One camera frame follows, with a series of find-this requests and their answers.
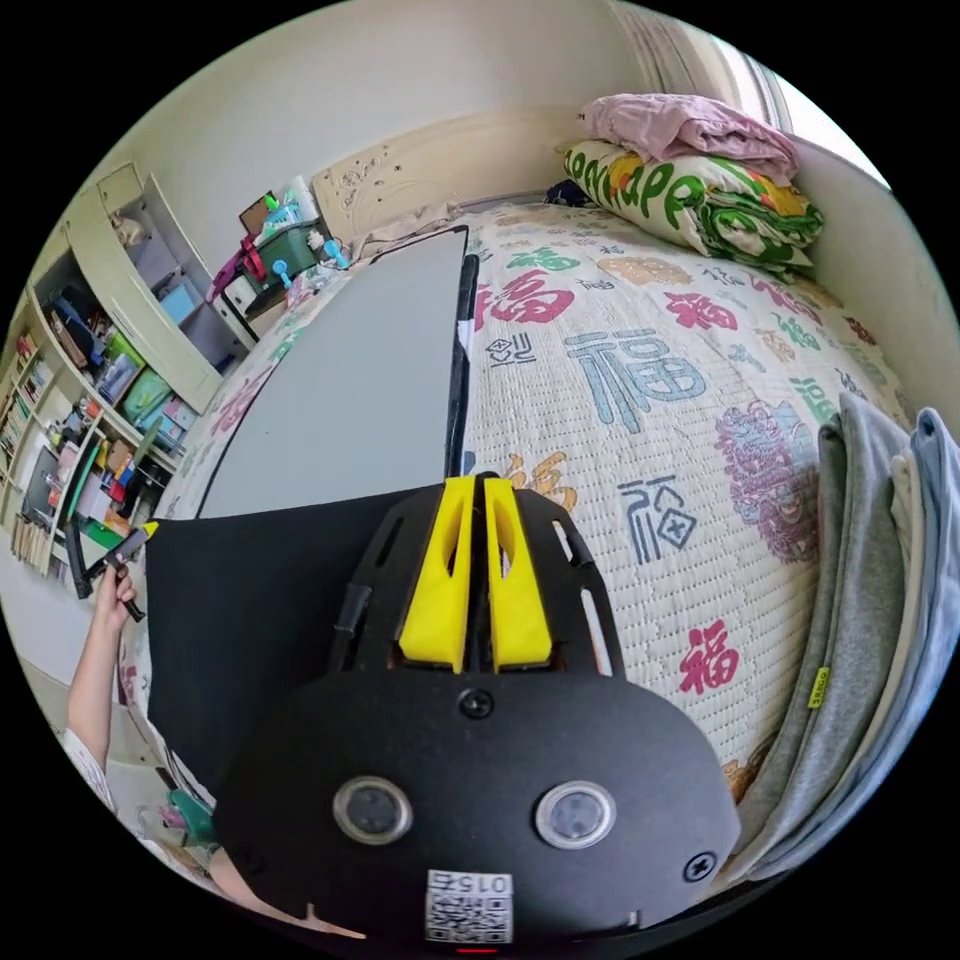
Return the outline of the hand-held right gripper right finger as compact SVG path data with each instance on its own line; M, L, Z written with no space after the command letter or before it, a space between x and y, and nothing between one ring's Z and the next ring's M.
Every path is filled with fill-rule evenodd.
M483 482L492 662L497 672L549 664L553 643L517 501L502 478Z

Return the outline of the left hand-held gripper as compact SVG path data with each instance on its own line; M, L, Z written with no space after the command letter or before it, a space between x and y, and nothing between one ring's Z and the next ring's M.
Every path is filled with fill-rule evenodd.
M78 528L74 529L74 589L80 600L88 599L93 593L93 583L107 567L115 570L126 565L134 555L146 545L157 532L159 522L144 522L141 528L134 528L119 545L108 549L91 564L86 562L83 536Z

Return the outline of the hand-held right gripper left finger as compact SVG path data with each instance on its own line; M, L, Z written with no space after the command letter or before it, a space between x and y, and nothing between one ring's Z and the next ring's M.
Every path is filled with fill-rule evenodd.
M472 565L475 478L447 480L440 494L398 645L406 662L464 669Z

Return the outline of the person's left hand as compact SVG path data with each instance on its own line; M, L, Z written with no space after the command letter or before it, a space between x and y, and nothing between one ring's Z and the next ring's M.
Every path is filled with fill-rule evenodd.
M136 591L127 567L107 566L97 588L91 632L98 636L118 636L129 617L127 604L135 599Z

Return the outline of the person's right hand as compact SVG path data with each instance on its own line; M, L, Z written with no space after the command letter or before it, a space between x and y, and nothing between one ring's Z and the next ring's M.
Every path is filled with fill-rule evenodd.
M307 907L307 913L304 918L298 918L277 910L262 901L249 888L223 848L218 849L212 855L209 864L209 873L218 889L244 909L258 913L271 920L324 934L337 935L355 940L366 939L363 933L348 930L320 920L313 912L311 906Z

